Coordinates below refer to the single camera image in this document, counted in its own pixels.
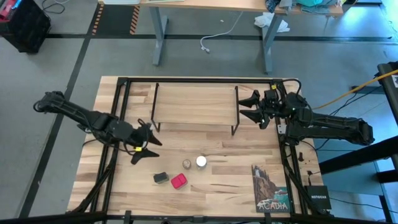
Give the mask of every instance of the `desk leg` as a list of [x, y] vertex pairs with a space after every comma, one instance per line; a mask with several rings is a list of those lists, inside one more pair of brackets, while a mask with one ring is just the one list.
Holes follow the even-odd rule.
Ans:
[[282, 15], [275, 14], [269, 28], [262, 28], [262, 50], [264, 52], [264, 71], [270, 75], [272, 72], [271, 45], [276, 36], [276, 32], [282, 22]]
[[166, 32], [167, 16], [160, 17], [158, 7], [150, 7], [150, 15], [152, 16], [152, 22], [154, 23], [155, 35], [156, 35], [156, 46], [154, 50], [154, 59], [152, 64], [158, 66], [160, 62], [160, 55], [162, 54], [162, 48], [164, 43], [164, 34]]

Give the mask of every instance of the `white cable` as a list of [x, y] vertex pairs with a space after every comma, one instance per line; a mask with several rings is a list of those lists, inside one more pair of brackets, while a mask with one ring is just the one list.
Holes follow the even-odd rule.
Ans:
[[243, 14], [243, 11], [240, 13], [240, 15], [239, 15], [238, 18], [236, 19], [234, 25], [232, 26], [232, 28], [231, 28], [228, 32], [225, 32], [225, 33], [222, 33], [222, 34], [216, 34], [216, 35], [206, 36], [206, 37], [203, 37], [202, 39], [200, 39], [201, 49], [204, 50], [204, 51], [206, 51], [207, 53], [210, 53], [210, 49], [206, 48], [206, 47], [203, 45], [203, 43], [202, 43], [203, 40], [204, 40], [204, 39], [213, 38], [213, 37], [218, 37], [218, 36], [221, 36], [221, 35], [229, 34], [229, 33], [232, 32], [232, 30], [235, 28], [235, 26], [236, 26], [236, 24], [238, 23], [239, 19], [241, 18], [242, 14]]
[[70, 0], [66, 0], [66, 1], [64, 1], [64, 2], [58, 2], [57, 0], [54, 0], [56, 3], [58, 3], [58, 4], [65, 4], [65, 3], [67, 3], [68, 1], [70, 1]]

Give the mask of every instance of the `black and orange tape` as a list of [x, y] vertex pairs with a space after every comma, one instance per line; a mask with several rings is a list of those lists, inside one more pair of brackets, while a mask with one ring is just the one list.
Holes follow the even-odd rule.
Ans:
[[93, 31], [92, 31], [93, 35], [95, 35], [97, 33], [98, 24], [100, 23], [100, 18], [101, 18], [103, 10], [104, 10], [104, 5], [101, 4], [99, 9], [98, 9], [98, 13], [96, 15], [96, 18], [95, 18], [94, 27], [93, 27]]
[[138, 15], [139, 15], [139, 6], [135, 6], [132, 12], [132, 19], [130, 25], [130, 34], [134, 35], [136, 33], [137, 24], [138, 24]]

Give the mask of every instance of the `wooden shelf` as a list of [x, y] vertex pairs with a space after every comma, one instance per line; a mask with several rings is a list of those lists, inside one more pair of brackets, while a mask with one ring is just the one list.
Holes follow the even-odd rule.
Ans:
[[239, 123], [237, 88], [162, 86], [157, 83], [152, 121], [235, 126]]

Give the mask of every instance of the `floor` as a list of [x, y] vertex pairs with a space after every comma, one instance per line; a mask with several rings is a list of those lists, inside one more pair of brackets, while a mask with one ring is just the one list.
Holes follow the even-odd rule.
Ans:
[[[372, 79], [377, 64], [398, 60], [398, 9], [394, 0], [379, 6], [354, 6], [343, 17], [313, 15], [287, 16], [292, 37], [272, 46], [273, 77], [295, 77], [303, 83], [303, 95], [313, 107], [322, 105], [351, 85]], [[70, 0], [63, 14], [51, 14], [52, 34], [91, 33], [96, 0]], [[168, 34], [207, 35], [228, 30], [238, 12], [193, 9], [161, 9], [169, 16]], [[232, 35], [259, 35], [254, 27], [258, 13], [245, 12]], [[142, 7], [136, 35], [153, 34], [148, 9]], [[70, 100], [92, 108], [103, 75], [140, 76], [222, 76], [263, 77], [261, 43], [258, 40], [206, 40], [211, 54], [200, 50], [196, 39], [168, 39], [162, 64], [154, 67], [154, 39], [84, 39], [84, 35], [46, 39], [39, 54], [18, 53], [0, 38], [0, 219], [18, 216], [27, 195], [34, 171], [43, 152], [55, 116], [32, 110], [45, 91], [72, 90]], [[295, 37], [358, 37], [355, 41], [338, 39], [298, 41]], [[378, 38], [367, 42], [364, 37]], [[344, 101], [320, 109], [330, 113]], [[383, 95], [369, 95], [343, 109], [339, 115], [360, 116], [374, 126], [376, 141], [396, 135], [397, 126]], [[30, 215], [63, 213], [68, 204], [85, 135], [75, 122], [63, 119], [49, 163]], [[323, 140], [316, 141], [320, 146]], [[330, 141], [323, 149], [347, 149], [352, 145]], [[339, 152], [323, 151], [320, 161], [338, 156]], [[380, 170], [389, 170], [390, 160], [377, 162]], [[373, 163], [323, 176], [333, 198], [380, 207], [382, 188], [372, 178]], [[397, 184], [384, 186], [392, 209], [398, 211]], [[383, 220], [382, 210], [332, 200], [332, 213], [337, 217]]]

